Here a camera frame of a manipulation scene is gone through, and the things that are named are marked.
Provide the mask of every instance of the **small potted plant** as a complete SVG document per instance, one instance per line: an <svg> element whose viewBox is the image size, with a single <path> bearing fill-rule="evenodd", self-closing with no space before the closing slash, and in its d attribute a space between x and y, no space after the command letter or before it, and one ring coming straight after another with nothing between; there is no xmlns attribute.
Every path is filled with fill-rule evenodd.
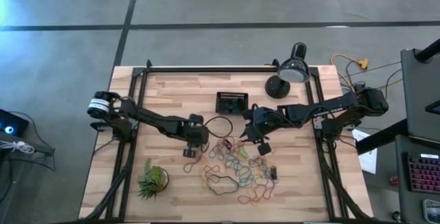
<svg viewBox="0 0 440 224"><path fill-rule="evenodd" d="M138 182L140 187L139 196L146 200L152 196L156 199L157 193L164 191L169 181L170 177L165 169L160 166L151 166L151 159L147 159L144 175Z"/></svg>

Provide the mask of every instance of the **concrete floor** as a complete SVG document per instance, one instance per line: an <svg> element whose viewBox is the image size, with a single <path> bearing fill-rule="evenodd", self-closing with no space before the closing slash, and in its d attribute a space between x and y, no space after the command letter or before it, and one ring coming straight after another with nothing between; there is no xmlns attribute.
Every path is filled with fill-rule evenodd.
<svg viewBox="0 0 440 224"><path fill-rule="evenodd" d="M249 22L438 21L440 0L137 0L132 24ZM122 25L129 0L0 0L0 25ZM438 26L288 29L162 30L129 32L121 65L262 65L285 59L295 42L307 44L310 65L332 54L368 58L369 68L398 62L399 51L438 39ZM0 108L31 115L56 147L57 171L24 165L5 223L53 223L78 216L96 132L86 114L90 97L108 87L120 30L0 31ZM337 59L343 71L348 62ZM353 77L383 85L400 66ZM352 66L351 73L359 71ZM385 128L406 117L402 84L389 89L390 111L365 118ZM32 131L28 137L35 139ZM365 174L374 213L389 219L398 208L393 145L379 150L378 174Z"/></svg>

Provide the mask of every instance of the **wooden table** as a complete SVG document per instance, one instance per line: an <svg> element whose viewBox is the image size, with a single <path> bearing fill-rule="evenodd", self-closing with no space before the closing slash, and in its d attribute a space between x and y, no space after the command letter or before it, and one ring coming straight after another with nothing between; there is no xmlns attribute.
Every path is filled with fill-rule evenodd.
<svg viewBox="0 0 440 224"><path fill-rule="evenodd" d="M336 68L318 66L318 69L325 99L341 96ZM132 67L116 67L110 91L126 96L131 72ZM272 75L274 74L150 73L144 96L144 108L161 115L181 117L196 113L208 120L217 115L215 100L218 91L246 92L249 93L249 105L258 103L260 107L273 109L280 104L308 104L304 84L291 84L289 95L280 100L267 96L264 84ZM314 99L317 100L315 88L312 89L315 92ZM241 116L228 117L234 123L232 136L238 141L246 121ZM224 120L216 120L208 127L215 133L224 133L228 129L228 124ZM278 129L269 134L269 137L272 154L267 156L267 160L271 166L277 167L280 181L276 184L270 199L263 199L253 204L241 204L237 197L247 194L247 188L240 188L234 194L214 195L201 184L199 176L201 164L196 164L190 173L183 171L183 165L193 160L182 157L182 151L186 147L185 142L167 138L160 135L155 128L141 124L125 221L328 221L311 122L301 129ZM96 147L110 139L110 133L101 133ZM210 136L211 144L216 144L218 140ZM342 183L362 210L372 216L358 155L355 149L342 142L337 142L337 145L336 154ZM114 142L93 157L79 217L88 215L109 189L117 147L118 143ZM246 143L245 149L251 157L258 155L256 146L252 143ZM207 155L206 157L209 165L221 165L218 159L211 159ZM170 183L165 191L158 194L156 200L141 201L138 196L137 180L148 158L152 159L153 165L161 166L168 171ZM226 172L231 175L231 170L228 169ZM115 216L118 215L119 210L122 187L120 189L116 198ZM339 213L334 188L332 195Z"/></svg>

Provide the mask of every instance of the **rgb keyboard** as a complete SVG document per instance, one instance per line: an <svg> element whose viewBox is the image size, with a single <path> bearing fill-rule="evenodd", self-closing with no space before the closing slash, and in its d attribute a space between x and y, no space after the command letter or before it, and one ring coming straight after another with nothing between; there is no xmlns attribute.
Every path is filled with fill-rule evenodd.
<svg viewBox="0 0 440 224"><path fill-rule="evenodd" d="M440 194L440 159L438 155L408 153L410 190Z"/></svg>

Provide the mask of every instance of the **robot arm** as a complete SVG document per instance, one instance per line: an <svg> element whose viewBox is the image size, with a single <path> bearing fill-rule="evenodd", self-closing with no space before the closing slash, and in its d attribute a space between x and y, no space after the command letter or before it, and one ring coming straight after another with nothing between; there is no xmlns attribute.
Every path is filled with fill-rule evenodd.
<svg viewBox="0 0 440 224"><path fill-rule="evenodd" d="M271 148L264 143L264 139L269 139L266 135L278 128L301 128L311 118L346 111L337 118L321 122L322 138L335 139L345 126L357 126L364 116L383 115L387 110L388 104L381 91L360 85L355 86L355 93L346 93L341 97L310 105L280 105L272 110L254 104L252 110L243 113L243 117L250 122L246 124L241 137L247 136L244 142L260 144L258 151L265 155L271 152Z"/></svg>
<svg viewBox="0 0 440 224"><path fill-rule="evenodd" d="M116 101L121 102L119 108L113 107ZM104 120L108 126L113 128L114 134L125 141L129 141L133 136L130 118L153 126L167 137L187 142L188 149L184 150L185 157L194 158L196 152L192 148L208 143L209 130L203 125L202 116L191 114L189 119L177 116L165 117L138 107L132 99L121 98L119 94L113 92L96 92L87 113L91 117Z"/></svg>

